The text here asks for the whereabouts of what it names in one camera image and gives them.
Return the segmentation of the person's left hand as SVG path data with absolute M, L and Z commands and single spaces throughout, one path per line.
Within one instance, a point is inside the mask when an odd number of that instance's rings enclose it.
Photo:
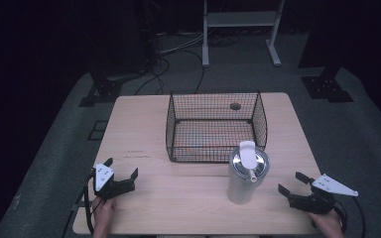
M 92 202 L 94 231 L 92 238 L 107 238 L 116 209 L 116 199 L 96 197 Z

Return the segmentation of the white metal stand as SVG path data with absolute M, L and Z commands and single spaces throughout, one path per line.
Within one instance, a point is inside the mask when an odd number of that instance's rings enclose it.
M 211 28 L 271 27 L 272 33 L 266 40 L 270 57 L 274 66 L 280 66 L 281 60 L 275 48 L 283 9 L 286 0 L 280 0 L 274 11 L 264 12 L 209 12 L 208 2 L 203 0 L 201 64 L 209 66 L 208 30 Z

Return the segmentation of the black wire basket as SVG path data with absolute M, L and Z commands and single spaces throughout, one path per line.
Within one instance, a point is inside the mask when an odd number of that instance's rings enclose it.
M 239 103 L 240 110 L 231 110 Z M 267 145 L 268 126 L 259 92 L 170 95 L 166 149 L 174 163 L 227 163 L 242 141 Z

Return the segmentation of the person's right hand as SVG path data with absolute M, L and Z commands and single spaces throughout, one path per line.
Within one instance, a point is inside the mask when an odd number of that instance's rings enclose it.
M 308 212 L 308 217 L 314 222 L 324 238 L 344 238 L 339 216 L 334 210 L 327 214 Z

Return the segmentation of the silver tumbler with white lid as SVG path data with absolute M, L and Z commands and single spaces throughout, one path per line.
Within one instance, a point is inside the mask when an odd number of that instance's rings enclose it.
M 235 148 L 228 163 L 227 196 L 235 204 L 248 203 L 270 170 L 267 154 L 253 141 Z

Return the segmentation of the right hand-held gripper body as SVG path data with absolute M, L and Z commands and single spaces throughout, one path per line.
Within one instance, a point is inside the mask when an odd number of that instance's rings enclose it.
M 357 190 L 337 181 L 330 176 L 323 174 L 318 178 L 310 178 L 310 195 L 298 195 L 292 193 L 287 198 L 292 208 L 315 214 L 327 214 L 335 207 L 336 194 L 357 197 Z

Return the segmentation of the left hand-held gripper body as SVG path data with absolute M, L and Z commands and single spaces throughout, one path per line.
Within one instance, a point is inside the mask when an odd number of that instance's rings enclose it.
M 102 199 L 116 196 L 135 190 L 135 181 L 130 178 L 116 181 L 114 171 L 103 164 L 97 164 L 93 178 L 94 194 Z

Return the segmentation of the black stand base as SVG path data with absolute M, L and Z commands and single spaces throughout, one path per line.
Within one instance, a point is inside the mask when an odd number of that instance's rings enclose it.
M 96 103 L 114 102 L 120 95 L 124 83 L 137 79 L 145 70 L 123 70 L 114 66 L 91 64 L 89 74 L 92 84 L 86 96 L 82 97 L 79 107 L 92 107 Z
M 303 76 L 302 82 L 312 99 L 327 99 L 332 103 L 353 102 L 350 94 L 337 82 L 339 66 L 326 66 L 321 74 Z

